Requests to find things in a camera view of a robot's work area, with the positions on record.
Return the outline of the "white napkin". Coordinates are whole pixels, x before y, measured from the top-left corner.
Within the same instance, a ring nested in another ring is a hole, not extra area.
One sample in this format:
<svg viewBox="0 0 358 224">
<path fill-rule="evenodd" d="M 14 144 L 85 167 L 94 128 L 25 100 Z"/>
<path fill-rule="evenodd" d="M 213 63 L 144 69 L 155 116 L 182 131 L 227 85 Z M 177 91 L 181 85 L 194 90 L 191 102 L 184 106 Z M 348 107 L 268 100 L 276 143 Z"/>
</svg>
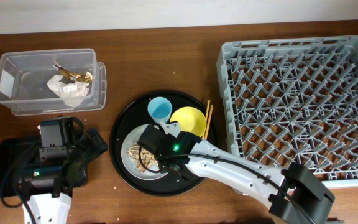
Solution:
<svg viewBox="0 0 358 224">
<path fill-rule="evenodd" d="M 60 98 L 84 97 L 88 94 L 88 83 L 75 81 L 65 84 L 61 82 L 63 75 L 54 75 L 48 82 L 48 88 Z"/>
</svg>

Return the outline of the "gold snack wrapper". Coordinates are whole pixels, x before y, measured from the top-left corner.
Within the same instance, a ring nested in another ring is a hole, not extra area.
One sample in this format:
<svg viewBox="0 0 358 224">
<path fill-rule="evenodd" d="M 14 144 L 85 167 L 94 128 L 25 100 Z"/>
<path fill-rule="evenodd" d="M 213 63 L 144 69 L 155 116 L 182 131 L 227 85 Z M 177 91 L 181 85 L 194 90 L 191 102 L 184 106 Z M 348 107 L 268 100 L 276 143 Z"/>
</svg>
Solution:
<svg viewBox="0 0 358 224">
<path fill-rule="evenodd" d="M 93 76 L 90 72 L 86 72 L 85 74 L 80 74 L 76 72 L 71 72 L 69 70 L 64 69 L 61 67 L 58 63 L 54 65 L 54 67 L 60 72 L 60 74 L 68 79 L 73 80 L 77 82 L 83 82 L 83 83 L 91 83 L 93 81 Z"/>
</svg>

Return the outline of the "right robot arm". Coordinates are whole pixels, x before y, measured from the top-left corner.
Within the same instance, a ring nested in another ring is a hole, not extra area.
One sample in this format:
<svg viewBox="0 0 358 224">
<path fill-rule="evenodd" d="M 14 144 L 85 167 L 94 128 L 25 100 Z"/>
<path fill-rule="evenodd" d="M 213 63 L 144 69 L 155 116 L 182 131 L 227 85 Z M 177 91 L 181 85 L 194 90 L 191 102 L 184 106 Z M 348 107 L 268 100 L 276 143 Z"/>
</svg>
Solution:
<svg viewBox="0 0 358 224">
<path fill-rule="evenodd" d="M 190 132 L 172 135 L 148 125 L 138 140 L 163 171 L 224 183 L 268 208 L 275 223 L 325 224 L 334 194 L 304 165 L 265 166 L 241 159 Z"/>
</svg>

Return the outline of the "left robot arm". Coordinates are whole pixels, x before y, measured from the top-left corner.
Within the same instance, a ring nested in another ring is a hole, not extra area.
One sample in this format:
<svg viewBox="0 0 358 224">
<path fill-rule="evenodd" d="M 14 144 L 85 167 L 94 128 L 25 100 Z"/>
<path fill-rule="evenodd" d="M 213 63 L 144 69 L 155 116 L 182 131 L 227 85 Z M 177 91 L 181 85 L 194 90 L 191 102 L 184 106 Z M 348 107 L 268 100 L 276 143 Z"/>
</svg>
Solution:
<svg viewBox="0 0 358 224">
<path fill-rule="evenodd" d="M 0 200 L 17 196 L 25 223 L 65 223 L 73 189 L 86 184 L 88 165 L 108 146 L 98 130 L 40 127 L 40 138 L 0 153 Z"/>
</svg>

